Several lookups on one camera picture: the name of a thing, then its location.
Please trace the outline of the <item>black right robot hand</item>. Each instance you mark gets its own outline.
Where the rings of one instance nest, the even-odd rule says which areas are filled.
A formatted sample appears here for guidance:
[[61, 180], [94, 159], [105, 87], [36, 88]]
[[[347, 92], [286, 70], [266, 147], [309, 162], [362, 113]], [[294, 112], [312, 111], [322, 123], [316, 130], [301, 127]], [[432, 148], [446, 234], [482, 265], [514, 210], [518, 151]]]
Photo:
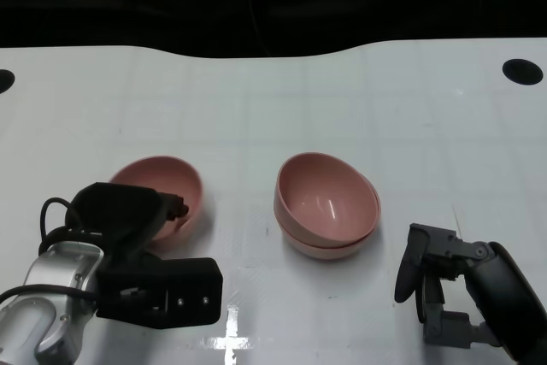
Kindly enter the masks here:
[[[465, 279], [484, 320], [444, 309], [442, 280]], [[546, 362], [546, 311], [512, 256], [496, 242], [465, 242], [456, 232], [413, 223], [397, 273], [394, 299], [415, 298], [425, 344], [502, 347], [519, 364]]]

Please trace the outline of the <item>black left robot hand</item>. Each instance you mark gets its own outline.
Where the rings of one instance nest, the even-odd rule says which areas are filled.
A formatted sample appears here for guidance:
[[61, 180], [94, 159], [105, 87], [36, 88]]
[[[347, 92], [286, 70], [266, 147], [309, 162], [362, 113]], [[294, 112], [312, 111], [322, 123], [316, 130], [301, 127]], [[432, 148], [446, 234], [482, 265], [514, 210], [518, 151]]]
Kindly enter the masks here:
[[65, 214], [65, 227], [96, 239], [110, 253], [130, 255], [151, 247], [173, 221], [190, 214], [183, 197], [135, 185], [94, 183], [79, 191]]

